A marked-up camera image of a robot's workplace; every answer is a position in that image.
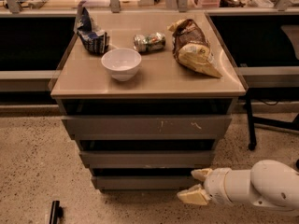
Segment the desk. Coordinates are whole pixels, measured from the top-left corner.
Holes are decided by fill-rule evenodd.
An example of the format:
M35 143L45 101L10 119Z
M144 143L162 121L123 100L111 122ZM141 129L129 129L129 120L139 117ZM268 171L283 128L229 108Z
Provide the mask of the desk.
M101 57L78 39L51 96L76 140L97 189L180 189L194 184L190 171L210 165L213 149L246 93L240 77L203 12L90 11L111 36L111 47L132 48L136 33L164 32L166 47L142 55L141 69L126 82L111 78ZM176 63L167 25L192 18L203 29L223 74L195 74Z

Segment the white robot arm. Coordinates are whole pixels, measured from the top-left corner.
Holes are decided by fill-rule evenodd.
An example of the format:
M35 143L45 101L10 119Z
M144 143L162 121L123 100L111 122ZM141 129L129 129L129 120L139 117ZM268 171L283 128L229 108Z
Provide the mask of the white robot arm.
M199 169L201 183L178 193L184 203L248 203L288 216L299 216L299 173L278 161L259 161L251 170Z

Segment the concrete floor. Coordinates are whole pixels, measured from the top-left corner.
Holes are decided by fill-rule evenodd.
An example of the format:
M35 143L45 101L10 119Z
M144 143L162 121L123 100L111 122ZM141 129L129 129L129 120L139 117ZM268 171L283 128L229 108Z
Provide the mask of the concrete floor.
M299 223L243 204L181 203L175 191L101 193L90 181L58 114L41 109L0 109L0 223L45 223L52 200L64 209L65 224L97 223ZM292 120L294 113L267 114ZM299 133L258 126L258 146L248 151L245 114L233 114L217 145L213 168L249 169L256 161L274 159L292 167L299 159Z

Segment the metal can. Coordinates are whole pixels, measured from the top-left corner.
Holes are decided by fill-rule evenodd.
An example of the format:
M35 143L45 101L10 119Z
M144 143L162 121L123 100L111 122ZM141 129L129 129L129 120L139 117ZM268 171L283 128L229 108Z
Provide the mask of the metal can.
M148 52L163 49L165 44L166 40L163 33L134 36L134 49L138 52Z

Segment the white bowl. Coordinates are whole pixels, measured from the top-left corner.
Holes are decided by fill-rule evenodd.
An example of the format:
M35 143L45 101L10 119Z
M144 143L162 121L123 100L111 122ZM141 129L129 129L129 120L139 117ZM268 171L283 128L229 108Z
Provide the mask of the white bowl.
M112 49L102 57L102 65L119 81L132 78L137 73L140 63L141 55L134 49Z

